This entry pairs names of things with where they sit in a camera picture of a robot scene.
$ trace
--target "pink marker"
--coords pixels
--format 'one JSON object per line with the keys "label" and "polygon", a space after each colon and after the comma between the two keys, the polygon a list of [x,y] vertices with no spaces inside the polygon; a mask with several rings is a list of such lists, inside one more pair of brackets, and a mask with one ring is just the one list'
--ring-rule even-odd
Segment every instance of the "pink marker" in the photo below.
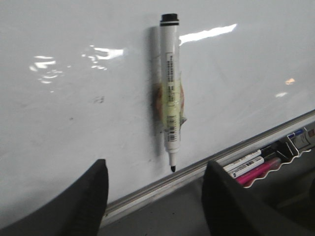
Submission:
{"label": "pink marker", "polygon": [[271,160],[266,161],[265,163],[252,169],[251,171],[248,171],[247,173],[237,177],[236,181],[239,182],[241,185],[244,185],[245,183],[257,178],[257,176],[261,175],[265,171],[277,169],[280,164],[281,164],[280,158],[278,157],[272,158]]}

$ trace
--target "marker holder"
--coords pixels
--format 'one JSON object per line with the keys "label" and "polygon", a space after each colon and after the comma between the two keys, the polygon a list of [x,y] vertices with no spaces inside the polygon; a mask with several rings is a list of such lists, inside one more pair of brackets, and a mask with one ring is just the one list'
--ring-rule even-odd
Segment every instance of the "marker holder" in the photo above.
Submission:
{"label": "marker holder", "polygon": [[[309,129],[307,129],[306,127],[303,127],[304,132],[308,132]],[[314,144],[310,144],[306,147],[303,147],[301,149],[298,149],[294,142],[292,141],[293,138],[291,137],[291,134],[288,134],[287,136],[283,137],[282,139],[279,139],[273,143],[271,143],[271,147],[274,146],[276,148],[274,148],[277,157],[279,157],[282,160],[282,163],[279,165],[279,167],[277,169],[274,170],[268,170],[266,172],[264,172],[263,174],[261,174],[259,177],[251,180],[250,182],[247,182],[244,185],[244,188],[250,188],[252,187],[252,185],[261,179],[265,179],[269,173],[271,172],[276,172],[278,171],[283,165],[287,165],[287,164],[291,164],[295,158],[299,158],[303,155],[303,153],[305,152],[310,152],[311,148],[315,146]]]}

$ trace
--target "marker label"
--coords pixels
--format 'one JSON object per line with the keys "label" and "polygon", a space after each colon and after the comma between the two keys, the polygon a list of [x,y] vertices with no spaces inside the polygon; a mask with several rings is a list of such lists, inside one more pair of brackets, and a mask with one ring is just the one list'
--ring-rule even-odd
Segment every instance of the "marker label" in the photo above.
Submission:
{"label": "marker label", "polygon": [[235,169],[236,167],[244,164],[247,161],[252,160],[253,158],[255,158],[255,157],[259,156],[259,155],[261,155],[261,150],[254,151],[254,152],[252,152],[252,153],[250,153],[250,154],[248,154],[248,155],[246,155],[246,156],[244,156],[244,157],[242,157],[242,158],[232,162],[231,164],[228,164],[227,166],[224,166],[223,169],[226,172],[229,172],[229,171]]}
{"label": "marker label", "polygon": [[166,66],[167,66],[167,80],[174,81],[174,62],[173,53],[166,53]]}
{"label": "marker label", "polygon": [[178,139],[177,118],[177,116],[167,116],[168,142],[175,142]]}
{"label": "marker label", "polygon": [[250,160],[246,162],[245,164],[231,170],[230,172],[228,172],[228,174],[233,178],[237,178],[238,176],[245,174],[246,172],[254,169],[255,167],[263,163],[264,163],[264,158],[262,158],[261,156],[258,156],[258,157],[255,157],[253,160]]}

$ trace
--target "marker barrel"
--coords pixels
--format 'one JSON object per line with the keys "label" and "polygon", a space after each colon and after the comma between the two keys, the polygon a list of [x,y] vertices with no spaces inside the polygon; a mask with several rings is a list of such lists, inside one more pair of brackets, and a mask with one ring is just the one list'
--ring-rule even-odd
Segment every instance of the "marker barrel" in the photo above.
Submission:
{"label": "marker barrel", "polygon": [[264,172],[268,170],[277,169],[280,164],[281,164],[281,159],[278,157],[275,157],[261,164],[260,166],[252,169],[251,171],[243,174],[242,176],[239,176],[238,178],[236,178],[236,181],[239,182],[240,184],[245,184],[249,181],[254,180],[255,178],[257,178],[258,176],[260,176],[261,174],[263,174]]}
{"label": "marker barrel", "polygon": [[260,149],[257,151],[254,151],[254,152],[252,152],[252,153],[250,153],[250,154],[248,154],[248,155],[246,155],[246,156],[244,156],[244,157],[242,157],[242,158],[240,158],[240,159],[238,159],[238,160],[236,160],[236,161],[234,161],[234,162],[232,162],[226,166],[224,166],[223,169],[225,171],[229,172],[229,171],[235,169],[236,167],[243,165],[244,163],[254,159],[255,157],[257,157],[259,155],[261,155]]}
{"label": "marker barrel", "polygon": [[246,172],[254,169],[255,167],[261,165],[262,163],[264,163],[264,158],[262,158],[261,156],[258,156],[258,157],[255,157],[254,159],[246,162],[245,164],[229,171],[228,174],[233,178],[237,178],[237,177],[245,174]]}
{"label": "marker barrel", "polygon": [[180,147],[181,78],[179,70],[179,20],[176,14],[162,15],[160,22],[162,70],[162,122],[170,165],[176,165]]}

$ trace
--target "black marker cap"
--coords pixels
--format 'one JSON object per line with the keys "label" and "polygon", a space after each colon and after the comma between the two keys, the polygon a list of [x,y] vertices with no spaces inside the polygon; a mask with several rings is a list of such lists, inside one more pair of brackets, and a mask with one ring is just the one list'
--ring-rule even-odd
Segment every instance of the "black marker cap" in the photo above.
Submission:
{"label": "black marker cap", "polygon": [[178,25],[179,25],[179,20],[177,18],[177,14],[171,13],[171,14],[162,15],[160,26],[178,26]]}

